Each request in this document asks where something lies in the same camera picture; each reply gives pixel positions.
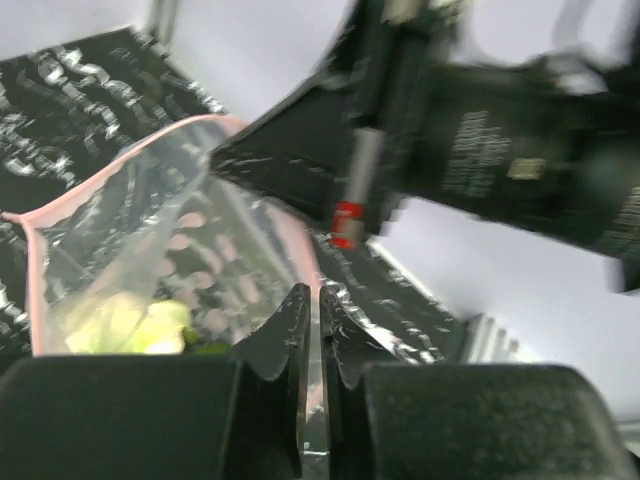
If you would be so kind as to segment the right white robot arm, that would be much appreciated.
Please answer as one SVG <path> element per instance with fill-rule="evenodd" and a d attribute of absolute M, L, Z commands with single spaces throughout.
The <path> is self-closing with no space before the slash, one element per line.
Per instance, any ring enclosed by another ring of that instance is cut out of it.
<path fill-rule="evenodd" d="M 462 1 L 358 1 L 313 74 L 211 154 L 214 175 L 350 248 L 417 197 L 616 259 L 639 287 L 639 72 L 577 53 L 448 60 Z"/>

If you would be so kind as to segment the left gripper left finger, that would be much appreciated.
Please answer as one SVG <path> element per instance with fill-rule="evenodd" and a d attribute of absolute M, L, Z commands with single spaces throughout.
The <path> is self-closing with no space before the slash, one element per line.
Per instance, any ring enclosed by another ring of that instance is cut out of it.
<path fill-rule="evenodd" d="M 308 286 L 225 354 L 51 356 L 1 377 L 5 479 L 297 479 Z"/>

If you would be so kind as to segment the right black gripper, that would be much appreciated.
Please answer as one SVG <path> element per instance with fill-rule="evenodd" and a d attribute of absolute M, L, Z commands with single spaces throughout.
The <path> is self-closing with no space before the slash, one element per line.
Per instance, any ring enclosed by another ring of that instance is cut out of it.
<path fill-rule="evenodd" d="M 373 220 L 395 195 L 488 220 L 551 220 L 564 204 L 559 102 L 543 62 L 451 61 L 468 1 L 359 1 L 345 28 L 354 63 L 345 211 Z"/>

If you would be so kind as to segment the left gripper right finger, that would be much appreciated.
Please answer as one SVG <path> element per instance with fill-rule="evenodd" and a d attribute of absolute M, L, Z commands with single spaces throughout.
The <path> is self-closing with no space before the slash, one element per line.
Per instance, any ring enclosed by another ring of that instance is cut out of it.
<path fill-rule="evenodd" d="M 540 364 L 395 359 L 320 292 L 333 479 L 635 479 L 595 388 Z"/>

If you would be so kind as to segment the clear zip top bag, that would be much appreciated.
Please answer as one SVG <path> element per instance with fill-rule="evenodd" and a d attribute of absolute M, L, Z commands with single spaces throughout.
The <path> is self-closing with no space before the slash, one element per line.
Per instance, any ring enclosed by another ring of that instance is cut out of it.
<path fill-rule="evenodd" d="M 86 298 L 130 293 L 148 300 L 179 301 L 159 294 L 164 265 L 175 247 L 189 201 L 210 183 L 220 182 L 208 173 L 209 152 L 234 131 L 231 121 L 217 115 L 181 120 L 127 148 L 103 170 L 49 204 L 8 214 L 27 240 L 27 311 L 33 358 L 225 354 L 261 328 L 298 284 L 308 286 L 311 294 L 311 340 L 320 292 L 330 289 L 297 282 L 257 329 L 237 342 L 213 340 L 227 343 L 224 351 L 210 345 L 180 354 L 76 354 L 66 347 L 61 316 Z M 399 361 L 439 362 L 403 359 L 361 327 Z M 305 420 L 321 394 L 320 387 L 309 384 L 307 375 Z"/>

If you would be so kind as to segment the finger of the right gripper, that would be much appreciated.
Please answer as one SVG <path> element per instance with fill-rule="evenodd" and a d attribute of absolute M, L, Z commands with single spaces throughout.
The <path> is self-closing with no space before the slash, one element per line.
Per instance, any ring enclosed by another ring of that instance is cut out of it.
<path fill-rule="evenodd" d="M 382 129 L 388 103 L 362 101 L 360 89 L 313 79 L 226 139 L 210 155 L 213 175 L 278 200 L 325 231 L 346 198 L 356 129 Z"/>

